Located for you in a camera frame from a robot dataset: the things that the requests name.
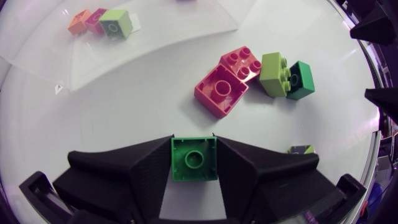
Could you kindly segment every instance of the dark green lego brick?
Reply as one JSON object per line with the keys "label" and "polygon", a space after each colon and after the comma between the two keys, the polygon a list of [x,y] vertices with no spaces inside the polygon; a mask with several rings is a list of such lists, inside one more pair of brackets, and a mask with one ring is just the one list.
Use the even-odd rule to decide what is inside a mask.
{"label": "dark green lego brick", "polygon": [[291,89],[286,98],[299,100],[315,92],[311,68],[304,62],[298,61],[290,68],[292,76],[289,78]]}
{"label": "dark green lego brick", "polygon": [[107,10],[100,17],[99,24],[108,37],[127,38],[132,31],[129,12],[124,9]]}
{"label": "dark green lego brick", "polygon": [[290,90],[289,77],[290,70],[287,68],[286,58],[279,52],[262,56],[259,81],[269,96],[287,96]]}
{"label": "dark green lego brick", "polygon": [[287,150],[288,154],[309,154],[315,153],[312,145],[307,146],[292,146]]}
{"label": "dark green lego brick", "polygon": [[173,181],[216,180],[216,137],[172,138]]}

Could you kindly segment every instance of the cable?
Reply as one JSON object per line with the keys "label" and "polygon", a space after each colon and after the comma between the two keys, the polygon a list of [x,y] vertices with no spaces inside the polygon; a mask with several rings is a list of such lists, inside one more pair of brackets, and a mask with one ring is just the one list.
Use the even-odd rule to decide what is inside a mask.
{"label": "cable", "polygon": [[376,203],[384,193],[386,193],[386,190],[388,189],[389,186],[390,186],[390,184],[387,185],[386,189],[383,190],[383,192],[377,197],[377,199],[376,199],[372,204],[368,205],[369,208],[370,208],[370,206],[372,206],[374,203]]}
{"label": "cable", "polygon": [[[394,165],[392,164],[390,155],[388,155],[388,161],[390,162],[390,165],[391,165],[391,175],[392,175],[394,173],[395,169],[394,169]],[[390,184],[391,184],[391,179],[390,179],[390,182],[388,183],[386,189],[383,190],[383,192],[377,197],[377,199],[372,204],[368,205],[368,208],[370,208],[370,206],[372,206],[374,203],[376,203],[380,199],[380,197],[382,197],[383,194],[386,193],[386,190],[388,189]]]}

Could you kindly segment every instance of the pink lego brick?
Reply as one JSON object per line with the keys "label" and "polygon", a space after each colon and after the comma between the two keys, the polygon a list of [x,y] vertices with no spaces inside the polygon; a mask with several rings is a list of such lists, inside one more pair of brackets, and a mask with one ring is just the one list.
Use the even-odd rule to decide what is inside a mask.
{"label": "pink lego brick", "polygon": [[195,98],[216,117],[225,117],[249,87],[224,65],[218,64],[196,87]]}
{"label": "pink lego brick", "polygon": [[90,15],[91,12],[88,9],[85,9],[84,11],[81,11],[79,14],[75,15],[72,21],[69,23],[68,30],[72,34],[78,34],[83,30],[87,30],[85,22]]}
{"label": "pink lego brick", "polygon": [[103,34],[104,29],[102,29],[100,22],[98,21],[100,17],[107,11],[107,9],[97,9],[92,15],[86,20],[85,25],[87,29],[95,34]]}
{"label": "pink lego brick", "polygon": [[224,54],[220,58],[220,63],[230,69],[244,83],[260,74],[261,63],[246,46]]}

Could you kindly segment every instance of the lego duplo brick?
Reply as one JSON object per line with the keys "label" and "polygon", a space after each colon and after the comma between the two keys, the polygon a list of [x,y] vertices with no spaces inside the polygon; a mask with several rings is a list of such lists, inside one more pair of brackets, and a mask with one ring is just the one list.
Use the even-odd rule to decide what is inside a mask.
{"label": "lego duplo brick", "polygon": [[287,92],[290,91],[288,78],[290,70],[287,68],[286,58],[283,58],[279,52],[262,56],[259,81],[269,96],[287,96]]}
{"label": "lego duplo brick", "polygon": [[216,180],[216,137],[172,138],[174,181]]}
{"label": "lego duplo brick", "polygon": [[260,74],[261,63],[246,46],[221,56],[220,63],[245,83]]}
{"label": "lego duplo brick", "polygon": [[90,15],[91,12],[88,9],[79,12],[77,15],[73,17],[72,21],[70,21],[68,30],[72,34],[78,34],[81,31],[87,30],[85,22]]}
{"label": "lego duplo brick", "polygon": [[290,68],[292,76],[290,80],[290,91],[287,92],[287,98],[299,100],[315,92],[311,68],[308,64],[298,61]]}
{"label": "lego duplo brick", "polygon": [[99,19],[107,11],[107,9],[97,9],[92,15],[86,20],[85,25],[87,29],[95,34],[103,34],[104,29],[102,29]]}
{"label": "lego duplo brick", "polygon": [[248,86],[224,65],[218,64],[196,87],[195,98],[216,117],[225,117]]}
{"label": "lego duplo brick", "polygon": [[129,12],[124,9],[107,10],[99,23],[108,37],[127,38],[132,31]]}
{"label": "lego duplo brick", "polygon": [[307,146],[292,146],[287,150],[289,154],[308,154],[308,153],[315,153],[312,145]]}

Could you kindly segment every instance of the white circular platform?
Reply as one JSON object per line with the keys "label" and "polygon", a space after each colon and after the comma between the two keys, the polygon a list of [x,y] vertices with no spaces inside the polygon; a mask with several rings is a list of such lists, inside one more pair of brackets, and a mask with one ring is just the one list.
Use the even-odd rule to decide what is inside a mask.
{"label": "white circular platform", "polygon": [[[216,119],[194,99],[194,86],[223,54],[244,45],[259,60],[280,52],[288,67],[308,63],[315,93],[273,99],[249,83],[230,114]],[[37,170],[54,181],[69,167],[68,152],[212,133],[278,152],[312,144],[318,170],[334,184],[345,173],[360,179],[379,119],[365,88],[374,88],[366,59],[327,1],[257,1],[237,31],[156,50],[74,93],[56,95],[53,83],[12,67],[0,93],[2,181],[21,223],[43,223],[18,186]],[[169,177],[160,217],[224,218],[219,182]]]}

